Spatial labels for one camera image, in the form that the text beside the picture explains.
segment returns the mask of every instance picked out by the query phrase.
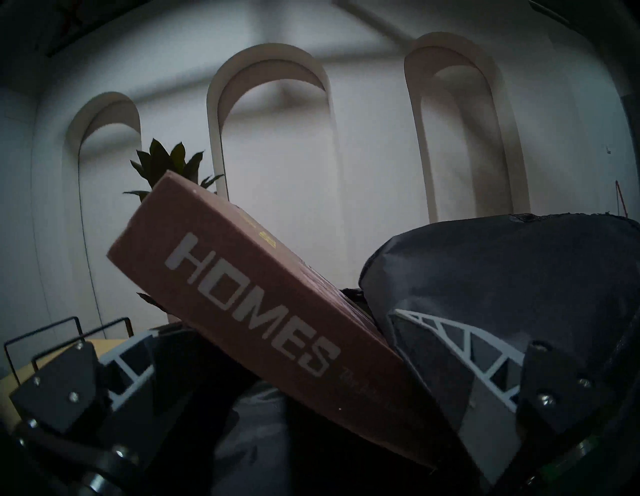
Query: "black fabric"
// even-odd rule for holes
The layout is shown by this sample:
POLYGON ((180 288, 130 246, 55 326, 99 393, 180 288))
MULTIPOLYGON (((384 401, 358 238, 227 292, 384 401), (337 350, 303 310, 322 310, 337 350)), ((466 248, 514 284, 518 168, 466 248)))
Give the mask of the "black fabric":
MULTIPOLYGON (((388 343, 456 430, 467 419, 489 426, 482 415, 498 412, 472 405, 472 391, 483 388, 475 374, 450 345, 396 309, 479 328, 521 353, 532 340, 546 342, 615 390, 621 408, 606 433, 621 431, 632 418, 640 396, 640 225, 633 220, 519 214, 435 223, 385 243, 365 264, 359 284, 388 343)), ((437 327, 432 319, 423 323, 437 327)), ((442 328, 462 349, 456 325, 442 328)), ((480 360, 481 351, 472 343, 471 360, 480 360)), ((487 366, 495 354, 484 358, 487 366)), ((495 439, 511 439, 514 423, 515 416, 505 417, 495 439)), ((478 433, 467 428, 459 435, 470 449, 478 433)), ((485 475, 504 470, 481 463, 501 449, 496 441, 476 453, 485 475)))
POLYGON ((365 312, 369 317, 373 318, 373 314, 371 313, 371 309, 367 304, 367 300, 364 298, 364 293, 360 288, 356 289, 341 289, 342 294, 345 295, 349 300, 356 305, 360 310, 365 312))
POLYGON ((214 450, 210 494, 477 493, 459 464, 433 471, 330 422, 264 381, 230 410, 214 450))
POLYGON ((523 352, 544 340, 598 370, 640 304, 640 225, 585 214, 430 224, 385 243, 360 287, 405 358, 401 343, 415 340, 405 334, 420 331, 397 334, 395 308, 479 327, 523 352))

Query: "black metal bracket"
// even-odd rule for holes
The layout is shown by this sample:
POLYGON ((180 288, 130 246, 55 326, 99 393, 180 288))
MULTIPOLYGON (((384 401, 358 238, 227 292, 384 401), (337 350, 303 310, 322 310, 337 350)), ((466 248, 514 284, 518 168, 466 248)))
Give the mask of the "black metal bracket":
POLYGON ((122 456, 124 453, 118 449, 106 451, 79 444, 42 430, 33 420, 18 424, 14 436, 26 447, 40 449, 57 460, 65 461, 69 467, 82 467, 102 475, 126 494, 149 494, 144 471, 122 456))
MULTIPOLYGON (((38 334, 40 332, 46 331, 48 329, 51 329, 52 327, 59 326, 61 324, 69 322, 71 320, 76 322, 76 328, 78 330, 79 338, 82 341, 84 341, 84 337, 83 337, 83 334, 82 334, 82 327, 80 326, 80 320, 78 319, 78 317, 73 316, 73 317, 69 317, 69 318, 66 318, 64 320, 58 321, 58 322, 54 322, 53 324, 49 324, 48 326, 41 327, 39 329, 36 329, 35 331, 27 332, 26 334, 23 334, 21 336, 15 337, 13 339, 10 339, 9 341, 5 341, 4 342, 4 354, 6 355, 6 359, 9 361, 9 367, 11 367, 11 372, 13 374, 13 377, 15 377, 15 381, 18 383, 18 386, 20 385, 20 379, 18 379, 18 374, 15 371, 15 367, 13 366, 13 362, 11 360, 11 357, 9 356, 9 350, 7 349, 7 347, 10 344, 17 343, 18 341, 21 341, 22 339, 25 339, 25 338, 28 338, 28 337, 33 336, 35 334, 38 334)), ((35 365, 35 363, 34 363, 34 368, 35 368, 35 371, 37 372, 38 371, 38 367, 35 365)))
POLYGON ((69 438, 91 434, 108 410, 108 389, 93 344, 78 342, 11 394, 24 419, 69 438))
POLYGON ((92 336, 93 334, 99 333, 100 331, 104 331, 106 328, 112 327, 116 324, 119 324, 121 322, 124 322, 126 327, 127 327, 127 334, 129 337, 133 337, 133 327, 131 326, 131 320, 128 317, 121 317, 120 319, 116 319, 113 322, 109 322, 108 324, 105 324, 104 326, 100 326, 96 329, 93 329, 92 331, 86 332, 84 334, 80 334, 80 336, 78 337, 74 337, 71 339, 67 339, 66 341, 63 341, 62 343, 59 343, 55 346, 53 346, 52 348, 46 349, 45 351, 41 351, 40 353, 38 353, 37 355, 35 355, 32 359, 31 359, 31 365, 33 365, 33 370, 35 370, 36 372, 38 371, 38 364, 36 363, 37 360, 41 359, 43 356, 47 356, 49 353, 53 353, 54 351, 59 350, 60 348, 64 348, 65 346, 69 346, 70 344, 75 343, 78 340, 84 341, 85 337, 89 337, 92 336))
POLYGON ((543 485, 538 470, 587 439, 615 399, 608 384, 542 341, 527 347, 518 396, 516 416, 526 437, 492 496, 538 491, 543 485))

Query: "book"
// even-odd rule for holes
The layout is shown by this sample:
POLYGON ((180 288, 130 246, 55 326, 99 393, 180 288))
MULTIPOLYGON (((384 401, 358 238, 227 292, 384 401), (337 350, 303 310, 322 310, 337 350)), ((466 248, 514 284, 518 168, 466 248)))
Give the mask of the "book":
POLYGON ((327 419, 427 466, 451 444, 435 403, 369 316, 222 197, 167 172, 108 257, 168 312, 327 419))

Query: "wire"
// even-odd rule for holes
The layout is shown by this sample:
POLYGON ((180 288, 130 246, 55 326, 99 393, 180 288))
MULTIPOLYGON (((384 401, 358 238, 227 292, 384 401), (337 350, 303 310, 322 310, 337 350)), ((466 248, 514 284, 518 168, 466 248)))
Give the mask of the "wire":
POLYGON ((622 190, 620 189, 620 183, 616 179, 616 196, 620 196, 620 201, 622 202, 622 208, 625 211, 625 217, 628 219, 629 214, 627 213, 627 207, 625 206, 625 199, 622 197, 622 190))

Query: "wooden table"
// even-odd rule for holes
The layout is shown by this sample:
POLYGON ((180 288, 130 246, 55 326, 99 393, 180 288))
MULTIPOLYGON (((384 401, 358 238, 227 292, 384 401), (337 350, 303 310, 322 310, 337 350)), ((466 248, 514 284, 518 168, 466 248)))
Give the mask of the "wooden table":
MULTIPOLYGON (((125 342, 126 339, 87 339, 87 341, 93 344, 95 353, 98 355, 98 358, 100 358, 101 355, 125 342)), ((38 361, 38 367, 42 368, 64 350, 66 350, 66 348, 59 349, 50 355, 44 356, 38 361)), ((20 383, 24 383, 33 375, 33 367, 31 364, 25 365, 18 369, 16 373, 18 374, 20 383)), ((20 422, 20 415, 15 411, 13 403, 11 403, 11 399, 9 399, 9 395, 17 387, 18 384, 15 381, 13 374, 9 374, 4 379, 0 380, 0 418, 2 418, 9 432, 13 431, 13 428, 18 424, 18 422, 20 422)))

